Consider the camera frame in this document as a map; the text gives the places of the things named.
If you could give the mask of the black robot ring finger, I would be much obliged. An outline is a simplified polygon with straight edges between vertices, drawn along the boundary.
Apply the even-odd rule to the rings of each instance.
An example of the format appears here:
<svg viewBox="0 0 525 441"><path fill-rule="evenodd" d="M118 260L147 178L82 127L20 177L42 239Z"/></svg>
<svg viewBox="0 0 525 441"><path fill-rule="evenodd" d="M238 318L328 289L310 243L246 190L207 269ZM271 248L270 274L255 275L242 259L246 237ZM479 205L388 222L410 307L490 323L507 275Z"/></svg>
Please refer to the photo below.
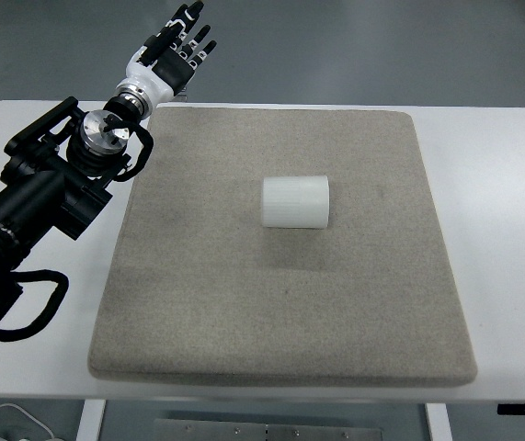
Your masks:
<svg viewBox="0 0 525 441"><path fill-rule="evenodd" d="M180 47L180 56L182 58L189 58L191 55L193 55L195 50L199 47L210 30L211 27L209 25L205 25L191 40L184 41Z"/></svg>

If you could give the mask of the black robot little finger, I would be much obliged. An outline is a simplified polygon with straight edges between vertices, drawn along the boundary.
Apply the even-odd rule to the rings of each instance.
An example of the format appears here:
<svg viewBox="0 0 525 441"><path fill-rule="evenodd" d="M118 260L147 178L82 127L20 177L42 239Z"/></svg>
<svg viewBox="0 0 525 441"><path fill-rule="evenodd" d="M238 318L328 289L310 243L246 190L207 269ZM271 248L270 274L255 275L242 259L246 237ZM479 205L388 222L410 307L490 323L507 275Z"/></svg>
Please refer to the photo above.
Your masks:
<svg viewBox="0 0 525 441"><path fill-rule="evenodd" d="M216 40L208 42L203 49L196 51L191 58L188 60L188 65L192 69L198 69L199 66L205 61L205 59L212 53L217 45Z"/></svg>

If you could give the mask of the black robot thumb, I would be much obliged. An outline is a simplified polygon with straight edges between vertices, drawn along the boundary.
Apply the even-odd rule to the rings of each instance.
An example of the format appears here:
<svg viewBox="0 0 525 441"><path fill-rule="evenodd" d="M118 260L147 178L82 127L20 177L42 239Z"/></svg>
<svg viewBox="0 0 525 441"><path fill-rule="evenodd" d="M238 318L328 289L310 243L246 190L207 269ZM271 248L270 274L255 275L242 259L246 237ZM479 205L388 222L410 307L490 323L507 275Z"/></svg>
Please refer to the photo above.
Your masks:
<svg viewBox="0 0 525 441"><path fill-rule="evenodd" d="M139 57L140 64L153 64L162 52L168 48L180 33L180 27L165 27L157 35L151 36L145 43Z"/></svg>

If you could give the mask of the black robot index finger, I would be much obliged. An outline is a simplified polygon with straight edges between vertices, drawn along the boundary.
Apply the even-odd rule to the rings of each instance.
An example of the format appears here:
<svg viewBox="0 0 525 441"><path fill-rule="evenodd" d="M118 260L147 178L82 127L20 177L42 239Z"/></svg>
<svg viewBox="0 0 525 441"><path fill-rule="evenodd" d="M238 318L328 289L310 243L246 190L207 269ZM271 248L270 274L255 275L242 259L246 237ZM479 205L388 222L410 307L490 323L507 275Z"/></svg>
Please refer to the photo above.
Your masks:
<svg viewBox="0 0 525 441"><path fill-rule="evenodd" d="M190 5L182 4L166 22L164 29L180 27L181 32L188 33L199 20L203 7L202 1L195 1Z"/></svg>

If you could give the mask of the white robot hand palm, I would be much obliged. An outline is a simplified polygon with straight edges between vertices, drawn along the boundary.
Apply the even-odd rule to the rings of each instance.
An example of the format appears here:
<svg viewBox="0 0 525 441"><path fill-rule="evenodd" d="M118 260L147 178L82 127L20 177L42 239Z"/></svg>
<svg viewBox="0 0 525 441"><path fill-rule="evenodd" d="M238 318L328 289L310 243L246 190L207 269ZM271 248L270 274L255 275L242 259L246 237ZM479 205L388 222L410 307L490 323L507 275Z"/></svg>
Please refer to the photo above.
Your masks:
<svg viewBox="0 0 525 441"><path fill-rule="evenodd" d="M171 101L190 81L194 68L174 51L146 66L140 58L146 45L129 60L125 78L116 86L116 96L132 96L142 105L159 105Z"/></svg>

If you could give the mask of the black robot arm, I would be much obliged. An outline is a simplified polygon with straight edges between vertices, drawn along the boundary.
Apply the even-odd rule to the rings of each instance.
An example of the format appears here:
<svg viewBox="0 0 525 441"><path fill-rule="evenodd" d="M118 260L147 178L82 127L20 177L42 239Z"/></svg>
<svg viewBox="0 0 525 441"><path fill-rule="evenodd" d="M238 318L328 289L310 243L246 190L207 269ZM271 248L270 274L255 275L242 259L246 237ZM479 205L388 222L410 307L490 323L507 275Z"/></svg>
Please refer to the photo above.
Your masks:
<svg viewBox="0 0 525 441"><path fill-rule="evenodd" d="M68 97L6 145L0 179L0 342L28 339L55 316L69 287L61 272L21 271L51 229L79 237L110 201L109 184L145 167L154 139L143 126L182 92L215 48L199 27L203 3L182 5L131 57L114 96L84 111Z"/></svg>

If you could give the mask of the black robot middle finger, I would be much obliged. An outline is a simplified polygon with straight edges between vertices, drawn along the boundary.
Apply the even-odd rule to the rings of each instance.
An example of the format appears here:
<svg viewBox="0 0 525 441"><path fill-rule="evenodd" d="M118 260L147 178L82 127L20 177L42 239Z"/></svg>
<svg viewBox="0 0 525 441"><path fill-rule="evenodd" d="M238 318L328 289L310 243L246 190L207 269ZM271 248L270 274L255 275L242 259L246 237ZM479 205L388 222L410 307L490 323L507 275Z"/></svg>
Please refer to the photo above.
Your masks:
<svg viewBox="0 0 525 441"><path fill-rule="evenodd" d="M179 49L181 47L182 43L184 42L184 40L186 39L186 37L188 36L189 32L192 29L188 33L181 32L180 31L180 27L174 27L174 28L172 28L172 30L173 30L173 34L174 34L174 39L173 39L173 42L172 42L172 48L173 49Z"/></svg>

